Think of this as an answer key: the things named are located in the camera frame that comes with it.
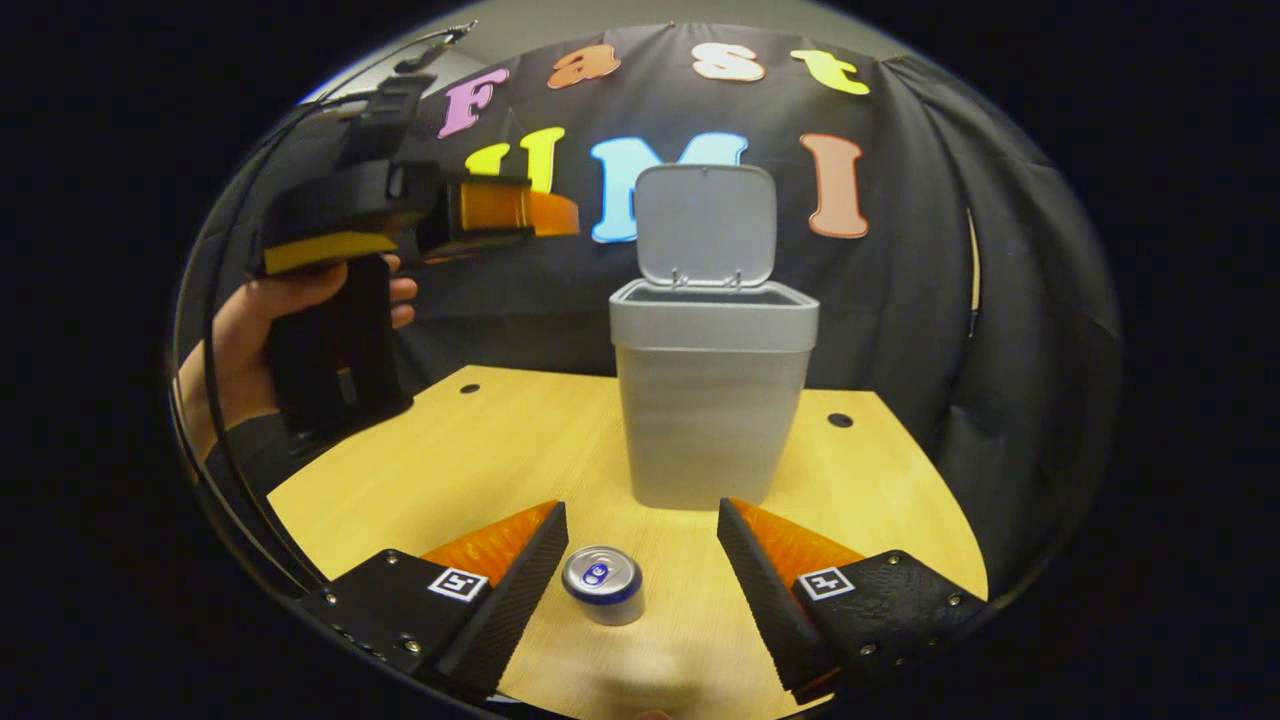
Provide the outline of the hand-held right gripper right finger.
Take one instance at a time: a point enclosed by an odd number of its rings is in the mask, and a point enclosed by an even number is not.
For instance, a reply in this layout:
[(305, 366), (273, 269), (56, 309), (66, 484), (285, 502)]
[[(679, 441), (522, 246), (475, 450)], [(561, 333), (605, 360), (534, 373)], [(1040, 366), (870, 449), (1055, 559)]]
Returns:
[(801, 705), (887, 683), (970, 634), (987, 610), (904, 550), (865, 556), (740, 498), (721, 500), (717, 536)]

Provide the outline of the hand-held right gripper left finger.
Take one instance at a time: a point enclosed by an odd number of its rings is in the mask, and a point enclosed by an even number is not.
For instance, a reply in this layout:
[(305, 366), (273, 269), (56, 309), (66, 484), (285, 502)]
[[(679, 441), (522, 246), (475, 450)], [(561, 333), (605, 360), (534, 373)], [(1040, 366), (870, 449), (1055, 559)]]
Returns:
[(535, 505), (426, 556), (387, 548), (300, 609), (356, 650), (467, 701), (495, 694), (568, 543), (562, 501)]

